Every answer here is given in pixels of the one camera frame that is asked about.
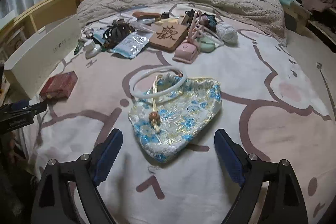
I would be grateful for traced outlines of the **cartoon print bed sheet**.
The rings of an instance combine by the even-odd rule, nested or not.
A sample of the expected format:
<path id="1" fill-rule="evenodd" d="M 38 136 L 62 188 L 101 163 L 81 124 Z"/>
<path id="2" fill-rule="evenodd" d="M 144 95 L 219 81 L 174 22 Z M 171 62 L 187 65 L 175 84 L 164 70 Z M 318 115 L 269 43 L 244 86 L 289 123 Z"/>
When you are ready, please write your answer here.
<path id="1" fill-rule="evenodd" d="M 123 134 L 98 191 L 117 223 L 220 223 L 239 192 L 215 151 L 224 129 L 258 159 L 287 159 L 307 219 L 335 203 L 335 121 L 319 97 L 313 40 L 288 32 L 281 45 L 228 18 L 235 46 L 201 53 L 192 64 L 147 47 L 135 58 L 69 54 L 55 73 L 75 72 L 70 97 L 53 102 L 20 133 L 33 173 L 50 159 L 74 161 L 114 128 Z"/>

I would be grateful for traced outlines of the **wooden side shelf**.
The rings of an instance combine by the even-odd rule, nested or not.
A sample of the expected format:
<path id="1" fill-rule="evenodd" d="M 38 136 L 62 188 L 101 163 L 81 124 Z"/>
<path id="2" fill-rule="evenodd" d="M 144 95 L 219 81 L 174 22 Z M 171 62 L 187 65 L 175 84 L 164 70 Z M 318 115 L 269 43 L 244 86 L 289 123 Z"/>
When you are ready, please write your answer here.
<path id="1" fill-rule="evenodd" d="M 1 28 L 1 59 L 8 59 L 42 27 L 76 14 L 84 0 L 43 0 Z"/>

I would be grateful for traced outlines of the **white round bottle cap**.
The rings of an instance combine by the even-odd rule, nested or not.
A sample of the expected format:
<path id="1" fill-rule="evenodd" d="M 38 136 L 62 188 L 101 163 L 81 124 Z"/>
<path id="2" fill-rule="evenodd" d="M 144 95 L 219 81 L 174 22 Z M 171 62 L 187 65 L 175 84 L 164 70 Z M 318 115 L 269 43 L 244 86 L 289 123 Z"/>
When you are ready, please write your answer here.
<path id="1" fill-rule="evenodd" d="M 91 59 L 101 52 L 101 45 L 96 44 L 93 40 L 88 40 L 84 44 L 85 58 Z"/>

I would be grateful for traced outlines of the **blue white mask pack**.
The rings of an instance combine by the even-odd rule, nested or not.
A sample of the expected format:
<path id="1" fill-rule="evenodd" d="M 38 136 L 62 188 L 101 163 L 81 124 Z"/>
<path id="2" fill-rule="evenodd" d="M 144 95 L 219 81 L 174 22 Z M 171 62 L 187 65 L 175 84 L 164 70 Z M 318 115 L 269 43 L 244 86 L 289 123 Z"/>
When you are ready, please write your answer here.
<path id="1" fill-rule="evenodd" d="M 152 34 L 152 32 L 132 32 L 112 49 L 112 53 L 134 59 L 149 43 Z"/>

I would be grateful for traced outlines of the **dark brown hair claw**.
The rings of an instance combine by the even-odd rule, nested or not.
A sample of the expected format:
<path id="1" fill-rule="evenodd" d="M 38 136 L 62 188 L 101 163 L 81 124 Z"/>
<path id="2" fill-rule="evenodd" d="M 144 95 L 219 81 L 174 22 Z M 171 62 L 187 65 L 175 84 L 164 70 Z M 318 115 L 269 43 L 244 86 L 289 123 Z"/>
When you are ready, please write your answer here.
<path id="1" fill-rule="evenodd" d="M 112 24 L 103 33 L 104 47 L 113 49 L 134 31 L 135 29 L 128 23 Z"/>

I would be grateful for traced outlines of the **light blue yarn ball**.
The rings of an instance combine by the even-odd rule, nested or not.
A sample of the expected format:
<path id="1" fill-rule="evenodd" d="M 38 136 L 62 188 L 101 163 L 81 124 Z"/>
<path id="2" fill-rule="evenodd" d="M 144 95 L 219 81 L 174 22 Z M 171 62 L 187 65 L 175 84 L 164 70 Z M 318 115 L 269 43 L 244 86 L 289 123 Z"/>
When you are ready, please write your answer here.
<path id="1" fill-rule="evenodd" d="M 238 34 L 237 31 L 226 24 L 225 22 L 219 22 L 216 25 L 216 33 L 219 38 L 222 39 L 227 44 L 237 44 L 238 43 Z"/>

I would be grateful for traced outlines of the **red cigarette box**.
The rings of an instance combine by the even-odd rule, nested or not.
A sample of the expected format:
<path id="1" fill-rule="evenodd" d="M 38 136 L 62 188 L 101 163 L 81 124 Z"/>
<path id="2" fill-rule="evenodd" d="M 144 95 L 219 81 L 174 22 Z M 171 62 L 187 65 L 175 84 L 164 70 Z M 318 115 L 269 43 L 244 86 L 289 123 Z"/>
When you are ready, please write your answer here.
<path id="1" fill-rule="evenodd" d="M 43 100 L 58 100 L 69 98 L 78 77 L 74 71 L 50 77 L 39 93 Z"/>

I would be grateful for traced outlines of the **wardrobe with clothes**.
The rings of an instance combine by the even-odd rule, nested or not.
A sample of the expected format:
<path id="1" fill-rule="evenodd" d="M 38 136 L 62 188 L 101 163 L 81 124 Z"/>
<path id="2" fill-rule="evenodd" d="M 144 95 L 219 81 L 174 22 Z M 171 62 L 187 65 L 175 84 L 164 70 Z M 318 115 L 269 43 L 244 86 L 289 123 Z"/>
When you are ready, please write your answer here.
<path id="1" fill-rule="evenodd" d="M 335 52 L 335 0 L 290 0 L 295 14 L 296 32 L 305 31 L 319 38 Z"/>

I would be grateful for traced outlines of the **blue floral silk pouch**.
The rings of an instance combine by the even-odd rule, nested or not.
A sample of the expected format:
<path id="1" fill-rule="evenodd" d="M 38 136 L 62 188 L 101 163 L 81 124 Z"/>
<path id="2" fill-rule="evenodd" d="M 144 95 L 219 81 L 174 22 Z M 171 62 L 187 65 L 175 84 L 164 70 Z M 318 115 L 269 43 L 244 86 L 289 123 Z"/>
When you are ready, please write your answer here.
<path id="1" fill-rule="evenodd" d="M 222 107 L 219 81 L 157 75 L 153 86 L 131 108 L 128 118 L 142 149 L 158 162 L 168 162 L 184 149 Z"/>

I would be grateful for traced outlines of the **brown leather wallet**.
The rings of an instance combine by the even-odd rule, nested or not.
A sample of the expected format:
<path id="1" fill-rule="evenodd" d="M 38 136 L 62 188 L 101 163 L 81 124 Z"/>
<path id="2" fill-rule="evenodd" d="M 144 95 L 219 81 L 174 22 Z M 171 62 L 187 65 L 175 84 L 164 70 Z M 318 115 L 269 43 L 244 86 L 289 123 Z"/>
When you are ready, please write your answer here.
<path id="1" fill-rule="evenodd" d="M 132 15 L 137 19 L 161 18 L 161 14 L 155 12 L 135 11 Z"/>

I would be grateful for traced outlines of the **pink clip lamp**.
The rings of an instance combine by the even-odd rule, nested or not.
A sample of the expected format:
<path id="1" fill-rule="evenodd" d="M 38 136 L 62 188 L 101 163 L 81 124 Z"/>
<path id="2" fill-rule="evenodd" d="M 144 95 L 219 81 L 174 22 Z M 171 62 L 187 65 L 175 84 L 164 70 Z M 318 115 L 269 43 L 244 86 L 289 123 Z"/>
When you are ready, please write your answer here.
<path id="1" fill-rule="evenodd" d="M 199 37 L 198 23 L 201 17 L 201 11 L 196 11 L 193 20 L 189 26 L 188 34 L 185 40 L 177 47 L 173 60 L 185 64 L 192 64 L 201 52 L 201 46 L 197 41 Z"/>

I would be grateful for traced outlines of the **wooden carved plaque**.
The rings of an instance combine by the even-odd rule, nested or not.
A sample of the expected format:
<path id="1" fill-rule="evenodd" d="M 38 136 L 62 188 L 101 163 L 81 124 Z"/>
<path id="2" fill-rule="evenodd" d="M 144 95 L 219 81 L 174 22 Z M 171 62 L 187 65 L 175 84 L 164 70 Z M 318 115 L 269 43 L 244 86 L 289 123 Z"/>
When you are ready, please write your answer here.
<path id="1" fill-rule="evenodd" d="M 164 23 L 149 39 L 151 47 L 166 52 L 174 52 L 187 36 L 188 28 L 177 23 Z"/>

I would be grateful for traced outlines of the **mint green round case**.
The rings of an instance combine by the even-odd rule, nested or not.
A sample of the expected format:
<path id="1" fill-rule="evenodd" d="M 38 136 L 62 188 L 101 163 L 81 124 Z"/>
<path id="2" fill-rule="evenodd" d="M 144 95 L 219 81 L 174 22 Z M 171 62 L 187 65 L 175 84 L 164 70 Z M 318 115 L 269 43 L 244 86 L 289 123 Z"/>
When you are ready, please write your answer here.
<path id="1" fill-rule="evenodd" d="M 198 43 L 200 45 L 201 53 L 211 53 L 217 47 L 222 46 L 223 43 L 217 39 L 212 40 L 208 37 L 198 38 Z"/>

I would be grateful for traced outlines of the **white cardboard shoe box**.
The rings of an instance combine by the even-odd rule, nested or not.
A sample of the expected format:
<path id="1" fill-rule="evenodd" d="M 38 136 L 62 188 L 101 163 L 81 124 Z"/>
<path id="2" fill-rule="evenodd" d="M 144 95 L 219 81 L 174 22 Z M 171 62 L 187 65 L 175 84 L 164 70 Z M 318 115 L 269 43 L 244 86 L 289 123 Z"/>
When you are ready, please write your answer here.
<path id="1" fill-rule="evenodd" d="M 42 27 L 5 62 L 4 75 L 22 99 L 31 99 L 58 64 L 74 50 L 80 36 L 77 15 Z"/>

